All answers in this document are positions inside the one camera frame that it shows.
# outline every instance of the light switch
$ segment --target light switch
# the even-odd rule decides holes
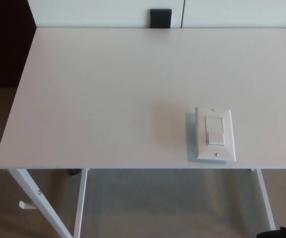
[[[219,117],[206,117],[207,143],[209,145],[224,145],[223,122]]]

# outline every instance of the metal frame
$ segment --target metal frame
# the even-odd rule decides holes
[[[269,223],[270,229],[273,231],[273,230],[276,230],[276,226],[275,226],[275,222],[274,222],[274,218],[273,218],[271,204],[270,204],[270,201],[269,201],[268,195],[267,195],[262,170],[256,169],[256,174],[257,174],[257,179],[258,179],[258,182],[260,184],[260,188],[261,188],[261,192],[262,192],[262,196],[263,196],[263,201],[264,201],[264,205],[265,205],[265,209],[266,209],[268,223]]]
[[[67,227],[63,224],[58,214],[52,208],[49,201],[43,195],[41,190],[38,188],[37,184],[30,176],[26,169],[12,169],[8,170],[22,189],[26,192],[28,197],[32,200],[33,204],[19,202],[19,206],[22,209],[39,209],[45,218],[50,222],[53,228],[58,232],[61,238],[80,238],[81,224],[82,224],[82,214],[84,206],[84,198],[87,184],[88,169],[83,169],[81,173],[80,190],[78,197],[78,206],[76,212],[76,219],[74,225],[73,236],[68,231]],[[261,193],[263,196],[263,201],[265,204],[265,209],[267,213],[267,218],[271,230],[276,230],[275,222],[271,210],[271,205],[267,196],[267,191],[263,179],[263,174],[261,169],[251,169],[251,171],[256,171],[257,179],[261,188]]]

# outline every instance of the desk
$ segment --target desk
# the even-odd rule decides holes
[[[196,160],[195,107],[231,109],[236,162]],[[71,238],[27,169],[286,169],[286,29],[38,28],[0,144],[8,169]]]

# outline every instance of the light switch plate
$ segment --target light switch plate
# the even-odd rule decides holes
[[[207,119],[211,118],[222,118],[224,145],[208,143]],[[197,159],[236,161],[231,110],[196,108],[196,147]]]

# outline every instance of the cabinet door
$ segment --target cabinet door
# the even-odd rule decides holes
[[[185,0],[183,27],[286,27],[286,0]]]
[[[149,9],[172,9],[181,26],[183,0],[29,0],[37,26],[149,27]]]

